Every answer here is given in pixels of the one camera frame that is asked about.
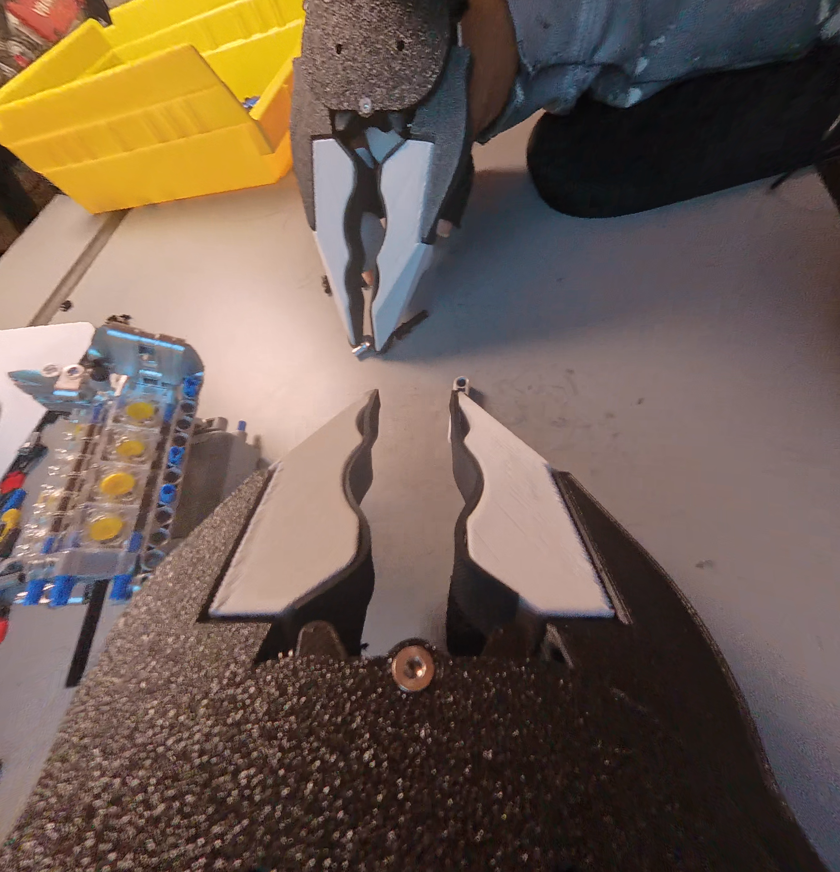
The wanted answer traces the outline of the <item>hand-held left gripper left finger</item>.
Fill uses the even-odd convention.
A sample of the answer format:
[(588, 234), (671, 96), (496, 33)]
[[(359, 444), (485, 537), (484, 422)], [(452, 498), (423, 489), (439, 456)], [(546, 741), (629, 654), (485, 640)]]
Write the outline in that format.
[(379, 392), (366, 392), (276, 464), (209, 616), (364, 623), (375, 578), (361, 503), (380, 411)]

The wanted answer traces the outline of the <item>person's right hand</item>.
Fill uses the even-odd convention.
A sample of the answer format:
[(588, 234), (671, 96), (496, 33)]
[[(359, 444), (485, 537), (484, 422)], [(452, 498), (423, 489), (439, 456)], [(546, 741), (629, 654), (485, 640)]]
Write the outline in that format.
[(470, 135), (473, 142), (480, 142), (512, 97), (520, 65), (516, 32), (506, 1), (467, 1), (460, 29), (462, 44), (471, 55)]

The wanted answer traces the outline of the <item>yellow plastic crate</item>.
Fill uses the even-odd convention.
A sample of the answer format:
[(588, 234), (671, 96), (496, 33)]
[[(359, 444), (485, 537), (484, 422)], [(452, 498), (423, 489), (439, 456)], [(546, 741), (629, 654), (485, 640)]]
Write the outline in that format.
[(292, 167), (293, 64), (239, 101), (191, 45), (125, 62), (79, 25), (0, 88), (0, 144), (89, 213), (264, 187)]
[(301, 1), (132, 1), (110, 17), (105, 35), (121, 60), (191, 45), (243, 101), (298, 55), (305, 11)]

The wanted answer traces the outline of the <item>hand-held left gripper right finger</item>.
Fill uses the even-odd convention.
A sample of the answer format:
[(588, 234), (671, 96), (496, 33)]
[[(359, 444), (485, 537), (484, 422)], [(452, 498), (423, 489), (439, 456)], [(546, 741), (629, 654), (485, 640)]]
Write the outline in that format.
[(448, 651), (481, 652), (515, 628), (529, 651), (560, 619), (613, 619), (620, 601), (556, 471), (469, 389), (453, 389), (448, 440), (464, 507), (455, 525)]

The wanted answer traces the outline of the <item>white booklet stand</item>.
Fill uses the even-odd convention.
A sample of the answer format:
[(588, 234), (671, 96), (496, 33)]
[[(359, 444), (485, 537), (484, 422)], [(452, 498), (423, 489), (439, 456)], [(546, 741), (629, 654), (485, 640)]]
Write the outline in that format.
[(89, 322), (0, 331), (0, 480), (45, 413), (45, 407), (18, 387), (10, 374), (38, 372), (44, 365), (77, 364), (94, 332)]

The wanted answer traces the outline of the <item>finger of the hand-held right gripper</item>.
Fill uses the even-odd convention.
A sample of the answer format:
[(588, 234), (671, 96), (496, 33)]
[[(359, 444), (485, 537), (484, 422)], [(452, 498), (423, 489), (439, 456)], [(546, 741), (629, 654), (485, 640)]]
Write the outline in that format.
[(432, 153), (432, 144), (403, 144), (385, 158), (380, 168), (386, 228), (376, 259), (378, 279), (371, 302), (376, 352), (385, 350), (402, 322), (432, 256), (432, 246), (424, 243), (423, 230)]
[(382, 246), (378, 168), (366, 137), (348, 144), (336, 137), (312, 142), (315, 240), (350, 351), (365, 337), (374, 343), (371, 302)]

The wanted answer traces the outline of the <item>grey brick engine model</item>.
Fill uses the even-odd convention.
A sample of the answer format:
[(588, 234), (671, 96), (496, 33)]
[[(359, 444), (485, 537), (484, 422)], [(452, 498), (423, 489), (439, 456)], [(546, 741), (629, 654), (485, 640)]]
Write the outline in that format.
[(77, 364), (10, 374), (45, 413), (0, 480), (27, 474), (0, 573), (12, 602), (87, 607), (68, 688), (87, 668), (106, 599), (127, 602), (164, 560), (204, 384), (186, 339), (120, 317), (94, 329)]

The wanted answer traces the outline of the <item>black product box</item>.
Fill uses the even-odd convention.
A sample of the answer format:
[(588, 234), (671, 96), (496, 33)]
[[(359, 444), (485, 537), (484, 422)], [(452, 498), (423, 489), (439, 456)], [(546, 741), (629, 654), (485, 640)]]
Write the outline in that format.
[(0, 1), (0, 81), (28, 67), (85, 18), (83, 1)]

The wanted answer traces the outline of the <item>black mesh chair pad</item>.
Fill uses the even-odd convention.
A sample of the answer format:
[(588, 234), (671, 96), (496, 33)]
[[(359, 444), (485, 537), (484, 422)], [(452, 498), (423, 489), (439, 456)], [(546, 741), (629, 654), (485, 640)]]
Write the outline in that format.
[(630, 108), (583, 97), (544, 114), (527, 147), (535, 190), (585, 219), (642, 213), (840, 159), (840, 41), (704, 74)]

